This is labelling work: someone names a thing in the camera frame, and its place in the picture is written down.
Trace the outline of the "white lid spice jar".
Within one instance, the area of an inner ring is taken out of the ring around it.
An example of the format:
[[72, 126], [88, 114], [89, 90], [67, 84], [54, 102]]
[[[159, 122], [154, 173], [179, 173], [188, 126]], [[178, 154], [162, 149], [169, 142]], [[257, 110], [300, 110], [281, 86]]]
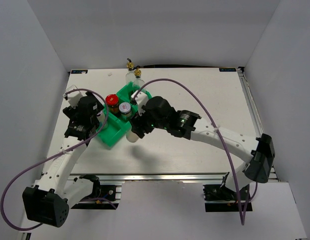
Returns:
[[132, 107], [128, 102], [122, 102], [119, 105], [119, 111], [123, 120], [128, 121], [132, 116]]

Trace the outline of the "red cap sauce bottle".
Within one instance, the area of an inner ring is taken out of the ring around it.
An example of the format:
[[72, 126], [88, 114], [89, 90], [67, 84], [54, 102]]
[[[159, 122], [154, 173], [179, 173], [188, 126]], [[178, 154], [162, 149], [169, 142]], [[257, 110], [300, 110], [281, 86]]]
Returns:
[[106, 97], [106, 104], [113, 115], [117, 115], [119, 110], [119, 98], [116, 94], [110, 94]]

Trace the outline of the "white shaker silver lid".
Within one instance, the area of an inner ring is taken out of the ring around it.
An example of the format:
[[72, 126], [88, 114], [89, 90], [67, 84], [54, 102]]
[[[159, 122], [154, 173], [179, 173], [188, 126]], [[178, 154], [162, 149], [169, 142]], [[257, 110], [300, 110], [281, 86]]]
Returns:
[[130, 143], [135, 143], [137, 142], [140, 138], [137, 134], [135, 134], [134, 132], [129, 131], [126, 134], [126, 139], [130, 142]]

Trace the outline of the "clear glass bottle gold spout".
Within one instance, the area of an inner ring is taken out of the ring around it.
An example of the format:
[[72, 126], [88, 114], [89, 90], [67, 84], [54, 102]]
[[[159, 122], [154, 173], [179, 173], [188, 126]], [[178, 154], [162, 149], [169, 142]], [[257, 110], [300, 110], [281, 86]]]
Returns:
[[142, 79], [142, 71], [140, 69], [140, 66], [137, 66], [133, 73], [134, 81], [132, 84], [132, 88], [134, 91], [137, 91], [145, 84], [145, 81]]

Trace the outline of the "glass bottle with dark sauce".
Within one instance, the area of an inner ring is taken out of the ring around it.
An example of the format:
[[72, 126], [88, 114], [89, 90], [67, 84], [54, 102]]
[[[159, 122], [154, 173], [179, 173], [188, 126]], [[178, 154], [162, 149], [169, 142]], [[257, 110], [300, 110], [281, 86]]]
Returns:
[[135, 66], [130, 58], [127, 58], [127, 74], [125, 75], [125, 83], [128, 85], [129, 83], [133, 83], [135, 81], [134, 69]]

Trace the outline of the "white shaker blue label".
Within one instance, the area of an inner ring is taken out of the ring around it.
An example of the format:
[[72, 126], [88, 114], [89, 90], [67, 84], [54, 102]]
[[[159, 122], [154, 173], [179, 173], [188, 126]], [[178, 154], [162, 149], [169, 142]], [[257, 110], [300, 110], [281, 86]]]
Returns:
[[99, 112], [97, 114], [97, 119], [99, 121], [99, 127], [102, 129], [102, 130], [105, 130], [108, 128], [108, 121], [106, 120], [106, 115], [103, 111]]

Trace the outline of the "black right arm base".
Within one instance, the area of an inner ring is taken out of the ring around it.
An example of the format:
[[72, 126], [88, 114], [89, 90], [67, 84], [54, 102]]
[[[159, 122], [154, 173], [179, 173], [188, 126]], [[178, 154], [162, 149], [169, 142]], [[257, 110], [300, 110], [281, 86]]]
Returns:
[[[240, 190], [240, 205], [244, 210], [246, 200], [249, 200], [246, 211], [252, 212], [250, 186], [247, 185]], [[219, 184], [203, 185], [204, 206], [206, 213], [234, 213], [238, 212], [238, 199], [235, 192], [221, 187]]]

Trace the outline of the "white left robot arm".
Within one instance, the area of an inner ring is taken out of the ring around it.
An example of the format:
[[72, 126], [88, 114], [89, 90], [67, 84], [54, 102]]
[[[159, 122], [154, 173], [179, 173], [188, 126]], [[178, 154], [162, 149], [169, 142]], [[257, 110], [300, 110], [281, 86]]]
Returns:
[[40, 224], [61, 227], [70, 209], [81, 200], [100, 196], [99, 178], [84, 174], [67, 186], [68, 178], [80, 156], [87, 149], [92, 136], [100, 126], [101, 102], [90, 92], [73, 93], [63, 109], [69, 122], [64, 133], [60, 156], [53, 158], [48, 170], [33, 187], [26, 187], [22, 199], [26, 216]]

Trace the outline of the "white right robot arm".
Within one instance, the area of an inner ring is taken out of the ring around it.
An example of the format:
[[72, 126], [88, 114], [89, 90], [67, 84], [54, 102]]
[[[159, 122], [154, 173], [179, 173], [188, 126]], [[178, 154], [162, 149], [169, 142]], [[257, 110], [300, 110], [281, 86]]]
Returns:
[[149, 98], [142, 92], [134, 92], [130, 98], [138, 110], [130, 119], [129, 141], [135, 142], [154, 129], [161, 129], [173, 137], [205, 143], [242, 160], [242, 164], [223, 180], [220, 192], [224, 198], [233, 199], [239, 190], [252, 182], [265, 184], [269, 181], [275, 158], [270, 135], [263, 133], [259, 137], [250, 137], [227, 128], [214, 127], [197, 113], [175, 110], [161, 96]]

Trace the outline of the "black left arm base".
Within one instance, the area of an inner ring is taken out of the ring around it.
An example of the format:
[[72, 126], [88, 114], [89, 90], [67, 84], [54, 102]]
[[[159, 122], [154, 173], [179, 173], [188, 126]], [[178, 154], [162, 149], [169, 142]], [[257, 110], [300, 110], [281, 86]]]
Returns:
[[119, 206], [120, 197], [118, 194], [119, 185], [104, 184], [96, 175], [85, 174], [75, 177], [73, 184], [79, 183], [81, 180], [88, 180], [92, 183], [90, 194], [84, 196], [80, 202], [75, 204], [74, 210], [116, 210]]

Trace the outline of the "green three-compartment plastic bin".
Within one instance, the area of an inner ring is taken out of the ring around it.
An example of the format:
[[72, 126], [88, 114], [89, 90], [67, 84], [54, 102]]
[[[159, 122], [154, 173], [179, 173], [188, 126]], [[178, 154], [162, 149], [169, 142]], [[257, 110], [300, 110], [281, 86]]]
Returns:
[[[131, 105], [131, 117], [138, 111], [137, 105], [131, 103], [131, 95], [135, 92], [133, 90], [133, 84], [129, 83], [122, 87], [116, 95], [119, 98], [119, 104], [128, 102]], [[114, 115], [109, 111], [108, 128], [101, 130], [97, 135], [99, 139], [109, 148], [112, 148], [131, 128], [129, 120], [123, 120], [121, 113]]]

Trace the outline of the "left blue logo sticker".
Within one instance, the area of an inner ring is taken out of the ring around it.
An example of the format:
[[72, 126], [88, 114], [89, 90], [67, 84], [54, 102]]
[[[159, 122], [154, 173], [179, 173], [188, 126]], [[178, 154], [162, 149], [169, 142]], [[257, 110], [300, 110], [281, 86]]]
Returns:
[[70, 71], [70, 74], [87, 74], [88, 70], [87, 69], [73, 69]]

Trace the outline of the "blue logo sticker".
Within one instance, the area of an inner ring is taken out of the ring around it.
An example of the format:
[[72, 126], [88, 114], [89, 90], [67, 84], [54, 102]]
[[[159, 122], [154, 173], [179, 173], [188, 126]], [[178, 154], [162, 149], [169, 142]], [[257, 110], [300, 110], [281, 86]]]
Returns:
[[87, 74], [88, 70], [87, 69], [73, 69], [70, 71], [70, 74]]
[[237, 72], [237, 69], [234, 67], [220, 67], [220, 72], [229, 73], [229, 72]]

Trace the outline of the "right blue logo sticker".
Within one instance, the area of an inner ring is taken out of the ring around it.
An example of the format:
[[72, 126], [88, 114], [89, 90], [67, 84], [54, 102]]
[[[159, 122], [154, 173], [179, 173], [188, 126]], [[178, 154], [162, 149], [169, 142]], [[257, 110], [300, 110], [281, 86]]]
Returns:
[[237, 69], [234, 67], [220, 67], [220, 72], [229, 73], [229, 72], [237, 72]]

